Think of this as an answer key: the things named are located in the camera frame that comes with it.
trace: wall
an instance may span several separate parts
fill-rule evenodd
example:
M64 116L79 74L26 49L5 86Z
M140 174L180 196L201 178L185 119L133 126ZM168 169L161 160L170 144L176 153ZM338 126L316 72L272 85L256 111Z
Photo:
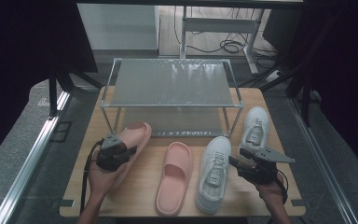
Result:
M158 49L158 7L77 4L93 50Z

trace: white sneaker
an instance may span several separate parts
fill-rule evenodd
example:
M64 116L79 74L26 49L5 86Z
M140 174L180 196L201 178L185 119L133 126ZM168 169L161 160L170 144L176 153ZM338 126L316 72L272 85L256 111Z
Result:
M255 154L261 148L267 146L269 137L269 115L262 107L255 106L246 115L243 123L243 135L238 148L237 158L245 165L253 166L255 162L250 158L245 158L240 154L240 148Z
M196 204L206 213L216 212L223 200L230 154L231 143L223 136L215 137L203 152Z

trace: wooden table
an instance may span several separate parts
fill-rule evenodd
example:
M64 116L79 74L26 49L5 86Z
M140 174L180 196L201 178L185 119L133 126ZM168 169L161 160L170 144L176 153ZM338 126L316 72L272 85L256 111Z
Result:
M235 94L234 89L230 89L231 94ZM108 128L99 104L102 98L96 102L89 127L86 131L82 147L79 151L74 170L69 180L64 200L74 201L70 207L62 206L60 214L64 217L78 217L80 207L80 195L82 186L83 169L95 142L101 140L108 134ZM248 111L254 106L261 106L267 109L266 102L259 89L240 89L241 97L245 108L241 113L237 128L231 135L232 145L231 155L236 157L238 146L242 136L243 120ZM114 118L116 110L109 110L109 118ZM133 164L122 184L112 190L103 201L101 217L158 217L155 210L155 199L164 162L165 152L170 143L180 141L187 144L194 155L194 167L191 180L188 186L186 199L179 217L210 217L211 215L201 212L196 206L196 192L200 173L200 159L203 150L213 137L152 137L143 152ZM280 139L275 130L274 124L270 119L268 146L283 153ZM294 206L292 200L301 201L296 181L290 170L290 166L278 163L278 168L282 170L288 178L289 192L288 200L285 205L289 216L302 216L305 206ZM229 166L228 180L224 199L220 209L213 215L216 217L248 217L248 216L269 216L264 202L259 198L255 186L237 176L237 170Z

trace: black curtain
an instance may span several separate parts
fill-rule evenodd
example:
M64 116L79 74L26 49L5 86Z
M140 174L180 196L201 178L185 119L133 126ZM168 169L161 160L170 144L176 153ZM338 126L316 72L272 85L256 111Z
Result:
M358 156L358 1L345 6L313 68L312 88L322 96L322 111Z
M0 145L33 85L70 68L98 72L76 2L0 0Z

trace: pink slide sandal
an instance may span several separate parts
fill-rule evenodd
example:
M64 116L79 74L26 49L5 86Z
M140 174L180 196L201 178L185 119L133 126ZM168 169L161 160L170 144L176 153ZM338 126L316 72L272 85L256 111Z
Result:
M126 177L127 172L130 170L132 164L145 148L147 142L150 139L151 133L152 128L149 124L144 122L135 122L130 124L125 130L117 135L118 139L120 139L127 148L136 147L136 152L130 156L130 160L128 162L124 163L127 165L126 169L118 176L112 189L117 188L124 180L124 177Z
M190 148L180 142L170 144L156 197L156 210L160 215L174 217L179 214L192 171L193 155Z

